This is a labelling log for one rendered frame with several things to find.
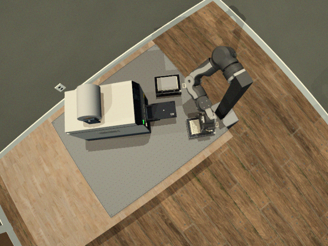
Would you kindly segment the grey cylinder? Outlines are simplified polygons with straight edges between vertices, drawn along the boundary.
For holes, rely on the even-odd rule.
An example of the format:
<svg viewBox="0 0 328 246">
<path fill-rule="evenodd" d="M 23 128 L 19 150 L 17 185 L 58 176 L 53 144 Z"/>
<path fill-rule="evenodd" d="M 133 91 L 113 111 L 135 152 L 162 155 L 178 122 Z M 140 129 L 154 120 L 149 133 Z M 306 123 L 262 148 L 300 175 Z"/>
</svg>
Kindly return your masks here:
<svg viewBox="0 0 328 246">
<path fill-rule="evenodd" d="M 101 90 L 95 84 L 83 84 L 77 87 L 77 120 L 86 118 L 102 119 Z"/>
</svg>

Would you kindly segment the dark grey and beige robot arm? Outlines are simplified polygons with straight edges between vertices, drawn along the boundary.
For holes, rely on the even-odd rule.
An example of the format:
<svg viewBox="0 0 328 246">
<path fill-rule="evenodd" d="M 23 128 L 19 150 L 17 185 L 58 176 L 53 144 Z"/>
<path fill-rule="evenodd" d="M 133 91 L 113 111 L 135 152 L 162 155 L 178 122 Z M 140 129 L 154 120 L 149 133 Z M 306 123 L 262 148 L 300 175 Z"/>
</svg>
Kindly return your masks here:
<svg viewBox="0 0 328 246">
<path fill-rule="evenodd" d="M 205 60 L 185 78 L 187 92 L 195 100 L 196 109 L 202 112 L 201 121 L 204 124 L 216 123 L 216 115 L 212 113 L 212 103 L 201 86 L 202 77 L 211 76 L 221 69 L 225 79 L 231 84 L 236 75 L 246 71 L 236 57 L 232 47 L 218 46 L 213 50 L 212 57 Z"/>
</svg>

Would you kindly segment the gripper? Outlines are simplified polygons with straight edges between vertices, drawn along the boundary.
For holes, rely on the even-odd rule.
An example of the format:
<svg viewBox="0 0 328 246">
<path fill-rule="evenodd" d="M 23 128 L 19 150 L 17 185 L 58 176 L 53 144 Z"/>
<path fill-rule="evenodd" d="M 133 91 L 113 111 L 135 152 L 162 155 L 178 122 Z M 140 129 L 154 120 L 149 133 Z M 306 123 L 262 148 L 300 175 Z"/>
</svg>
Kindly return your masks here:
<svg viewBox="0 0 328 246">
<path fill-rule="evenodd" d="M 212 124 L 204 124 L 201 119 L 202 119 L 202 113 L 198 113 L 197 116 L 195 117 L 198 117 L 199 119 L 199 124 L 200 124 L 200 132 L 199 135 L 208 135 L 209 134 L 209 131 L 206 131 L 207 130 L 215 130 L 215 126 L 216 124 L 215 123 L 212 123 Z"/>
</svg>

